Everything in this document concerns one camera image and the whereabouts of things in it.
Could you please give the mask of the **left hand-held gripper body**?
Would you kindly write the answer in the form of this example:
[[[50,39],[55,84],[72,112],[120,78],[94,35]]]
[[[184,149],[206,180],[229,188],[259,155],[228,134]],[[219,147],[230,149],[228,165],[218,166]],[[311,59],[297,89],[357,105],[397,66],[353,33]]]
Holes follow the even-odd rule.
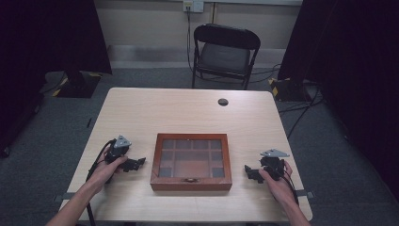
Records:
[[[132,145],[131,141],[129,141],[124,136],[119,135],[117,138],[114,138],[111,141],[111,146],[105,155],[104,161],[107,164],[114,162],[119,157],[124,156],[129,150],[131,145]]]

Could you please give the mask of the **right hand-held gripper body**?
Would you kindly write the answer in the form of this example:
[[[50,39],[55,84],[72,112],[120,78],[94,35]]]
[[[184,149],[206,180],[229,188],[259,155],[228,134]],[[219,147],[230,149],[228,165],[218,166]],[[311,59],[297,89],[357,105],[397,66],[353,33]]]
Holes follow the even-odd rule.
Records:
[[[270,149],[262,152],[261,156],[261,166],[273,180],[277,181],[284,175],[284,157],[289,157],[289,154],[277,149]]]

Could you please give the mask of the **person's right hand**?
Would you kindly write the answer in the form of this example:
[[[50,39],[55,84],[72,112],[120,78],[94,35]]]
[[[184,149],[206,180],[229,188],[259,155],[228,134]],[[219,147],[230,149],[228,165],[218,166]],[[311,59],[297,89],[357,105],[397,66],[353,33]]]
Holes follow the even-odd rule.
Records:
[[[297,207],[295,196],[290,186],[290,178],[293,171],[288,162],[285,162],[285,169],[284,176],[278,181],[272,179],[269,173],[263,169],[260,169],[259,173],[264,178],[271,194],[283,208],[290,205]]]

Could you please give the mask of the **person's left hand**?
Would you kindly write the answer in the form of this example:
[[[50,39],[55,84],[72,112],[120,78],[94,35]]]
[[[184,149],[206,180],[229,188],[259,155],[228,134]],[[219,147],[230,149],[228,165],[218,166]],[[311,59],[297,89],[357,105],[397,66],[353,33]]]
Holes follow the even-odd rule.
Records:
[[[94,192],[98,193],[106,181],[108,181],[111,176],[119,170],[119,167],[122,163],[127,160],[127,156],[123,155],[122,157],[117,158],[112,163],[105,162],[105,156],[108,153],[108,148],[104,150],[100,159],[97,161],[97,167],[89,178],[90,183],[94,187]]]

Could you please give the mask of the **wooden box with glass lid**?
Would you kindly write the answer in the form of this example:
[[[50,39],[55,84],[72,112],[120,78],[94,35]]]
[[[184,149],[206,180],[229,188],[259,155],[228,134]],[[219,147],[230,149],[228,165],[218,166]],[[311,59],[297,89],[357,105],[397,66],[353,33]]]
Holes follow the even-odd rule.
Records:
[[[158,134],[150,185],[154,191],[229,191],[226,134]]]

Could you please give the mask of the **black stand base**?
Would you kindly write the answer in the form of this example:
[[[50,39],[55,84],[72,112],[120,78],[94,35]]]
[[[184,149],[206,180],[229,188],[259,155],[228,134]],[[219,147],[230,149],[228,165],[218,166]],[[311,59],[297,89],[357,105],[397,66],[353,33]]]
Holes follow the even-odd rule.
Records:
[[[268,80],[271,92],[277,101],[281,102],[309,102],[311,96],[302,82],[291,79],[278,80],[275,78]]]
[[[67,75],[52,96],[57,98],[90,98],[101,78],[97,73],[88,72]]]

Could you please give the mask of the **black folding chair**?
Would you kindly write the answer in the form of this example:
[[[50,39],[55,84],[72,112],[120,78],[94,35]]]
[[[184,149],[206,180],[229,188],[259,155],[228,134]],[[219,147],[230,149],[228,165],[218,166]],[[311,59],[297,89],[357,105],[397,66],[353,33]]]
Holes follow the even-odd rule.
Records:
[[[194,30],[194,42],[192,88],[197,73],[200,78],[207,73],[241,80],[247,89],[261,46],[254,32],[220,24],[202,24]]]

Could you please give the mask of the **dark curtain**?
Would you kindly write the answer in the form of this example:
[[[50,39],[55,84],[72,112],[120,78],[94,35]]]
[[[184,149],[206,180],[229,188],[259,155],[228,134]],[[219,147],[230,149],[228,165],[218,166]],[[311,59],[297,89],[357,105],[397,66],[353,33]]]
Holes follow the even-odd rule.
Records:
[[[94,0],[0,0],[0,157],[59,71],[112,73]]]
[[[399,201],[399,0],[302,0],[278,78],[321,83]]]

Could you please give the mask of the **white wall socket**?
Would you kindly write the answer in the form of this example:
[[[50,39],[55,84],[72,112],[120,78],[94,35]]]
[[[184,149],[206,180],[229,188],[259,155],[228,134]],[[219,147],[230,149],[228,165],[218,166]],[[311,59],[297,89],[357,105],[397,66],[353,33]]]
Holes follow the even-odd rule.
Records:
[[[202,0],[183,0],[183,11],[202,13],[204,11],[204,2]]]

